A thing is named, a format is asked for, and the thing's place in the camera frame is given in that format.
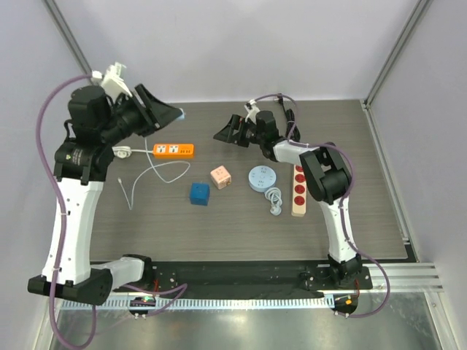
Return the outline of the orange power strip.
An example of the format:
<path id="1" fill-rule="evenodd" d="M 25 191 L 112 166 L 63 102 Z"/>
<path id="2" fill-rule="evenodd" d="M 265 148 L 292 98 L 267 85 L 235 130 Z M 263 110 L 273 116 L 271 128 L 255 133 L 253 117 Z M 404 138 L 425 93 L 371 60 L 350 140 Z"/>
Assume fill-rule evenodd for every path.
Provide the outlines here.
<path id="1" fill-rule="evenodd" d="M 194 144 L 155 144 L 153 156 L 157 159 L 192 159 L 195 155 Z"/>

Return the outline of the beige cube socket adapter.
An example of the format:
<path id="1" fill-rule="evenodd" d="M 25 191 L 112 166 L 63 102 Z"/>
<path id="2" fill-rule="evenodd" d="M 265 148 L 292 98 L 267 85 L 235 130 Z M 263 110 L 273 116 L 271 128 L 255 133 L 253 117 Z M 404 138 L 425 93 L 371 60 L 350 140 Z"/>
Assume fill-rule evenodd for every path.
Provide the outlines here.
<path id="1" fill-rule="evenodd" d="M 231 184 L 231 174 L 225 166 L 218 166 L 210 172 L 210 177 L 216 188 L 221 190 Z"/>

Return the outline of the light blue round power socket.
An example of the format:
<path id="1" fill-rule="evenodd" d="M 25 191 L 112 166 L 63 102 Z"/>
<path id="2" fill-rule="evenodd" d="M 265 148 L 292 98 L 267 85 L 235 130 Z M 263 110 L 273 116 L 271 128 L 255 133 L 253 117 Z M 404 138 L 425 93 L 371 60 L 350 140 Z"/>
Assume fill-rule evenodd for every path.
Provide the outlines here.
<path id="1" fill-rule="evenodd" d="M 248 173 L 250 188 L 263 193 L 270 203 L 270 213 L 279 216 L 282 213 L 282 191 L 276 186 L 276 172 L 269 166 L 256 166 Z"/>

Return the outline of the blue cube socket adapter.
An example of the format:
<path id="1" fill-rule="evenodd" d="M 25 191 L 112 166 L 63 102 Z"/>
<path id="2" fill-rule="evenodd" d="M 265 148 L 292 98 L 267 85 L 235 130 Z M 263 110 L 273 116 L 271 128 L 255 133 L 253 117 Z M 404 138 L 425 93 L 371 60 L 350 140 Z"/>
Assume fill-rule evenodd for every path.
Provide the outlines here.
<path id="1" fill-rule="evenodd" d="M 193 182 L 190 188 L 189 199 L 192 205 L 208 206 L 210 186 L 206 183 Z"/>

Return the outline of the beige power strip red sockets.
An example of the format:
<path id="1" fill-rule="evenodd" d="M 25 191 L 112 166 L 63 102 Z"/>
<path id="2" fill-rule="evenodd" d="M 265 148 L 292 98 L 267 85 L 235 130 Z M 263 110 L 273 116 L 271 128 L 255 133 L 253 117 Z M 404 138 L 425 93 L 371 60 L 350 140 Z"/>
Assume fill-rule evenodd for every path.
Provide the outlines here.
<path id="1" fill-rule="evenodd" d="M 306 178 L 303 168 L 293 167 L 291 215 L 303 217 L 306 214 Z"/>

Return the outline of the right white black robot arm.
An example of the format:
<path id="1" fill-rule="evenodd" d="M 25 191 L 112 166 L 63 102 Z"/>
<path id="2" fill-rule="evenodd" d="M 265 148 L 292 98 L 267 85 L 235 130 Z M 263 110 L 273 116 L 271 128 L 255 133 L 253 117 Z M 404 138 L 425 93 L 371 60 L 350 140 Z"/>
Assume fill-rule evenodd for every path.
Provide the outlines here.
<path id="1" fill-rule="evenodd" d="M 257 144 L 265 158 L 302 168 L 308 192 L 325 219 L 330 282 L 340 289 L 352 286 L 362 273 L 363 263 L 350 224 L 352 174 L 336 146 L 312 146 L 286 139 L 270 111 L 260 111 L 253 120 L 234 114 L 213 139 L 240 147 Z"/>

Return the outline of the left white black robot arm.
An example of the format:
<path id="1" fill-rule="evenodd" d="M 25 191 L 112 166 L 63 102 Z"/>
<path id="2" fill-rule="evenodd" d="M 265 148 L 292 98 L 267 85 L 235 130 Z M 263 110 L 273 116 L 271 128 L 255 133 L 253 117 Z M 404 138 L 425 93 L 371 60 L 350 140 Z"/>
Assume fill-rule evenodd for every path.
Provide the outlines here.
<path id="1" fill-rule="evenodd" d="M 131 284 L 149 290 L 155 282 L 152 260 L 126 254 L 91 265 L 90 240 L 97 203 L 112 148 L 129 136 L 149 136 L 183 115 L 155 98 L 144 85 L 127 96 L 111 97 L 89 85 L 75 90 L 68 103 L 66 138 L 55 152 L 52 184 L 58 191 L 53 237 L 47 262 L 28 280 L 28 292 L 92 306 L 102 305 L 111 291 Z"/>

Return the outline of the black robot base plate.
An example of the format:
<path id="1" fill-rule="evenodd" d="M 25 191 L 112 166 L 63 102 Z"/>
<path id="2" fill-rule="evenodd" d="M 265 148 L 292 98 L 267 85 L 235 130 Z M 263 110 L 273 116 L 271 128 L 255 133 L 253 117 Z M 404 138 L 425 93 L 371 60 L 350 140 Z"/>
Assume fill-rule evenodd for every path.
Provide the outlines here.
<path id="1" fill-rule="evenodd" d="M 153 271 L 132 285 L 162 292 L 187 284 L 184 298 L 272 300 L 316 298 L 331 290 L 370 290 L 368 268 L 337 281 L 322 260 L 154 262 Z"/>

